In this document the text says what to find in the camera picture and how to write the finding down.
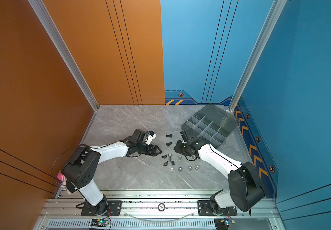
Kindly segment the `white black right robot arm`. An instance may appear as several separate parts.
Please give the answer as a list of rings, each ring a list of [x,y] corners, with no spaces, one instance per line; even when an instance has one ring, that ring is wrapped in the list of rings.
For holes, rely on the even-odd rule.
[[[180,134],[182,140],[174,147],[176,153],[207,162],[228,180],[228,190],[222,189],[210,197],[210,208],[215,215],[223,215],[230,207],[251,213],[251,208],[266,197],[267,191],[254,164],[228,157],[192,129]]]

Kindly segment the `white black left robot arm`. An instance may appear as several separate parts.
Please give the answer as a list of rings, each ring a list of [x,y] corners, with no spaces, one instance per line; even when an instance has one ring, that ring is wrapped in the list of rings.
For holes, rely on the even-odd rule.
[[[107,198],[93,179],[97,166],[114,158],[130,157],[135,153],[155,157],[161,154],[162,150],[153,144],[128,140],[100,147],[85,144],[78,146],[61,169],[61,174],[67,179],[66,188],[71,193],[79,192],[94,215],[105,215],[108,209]]]

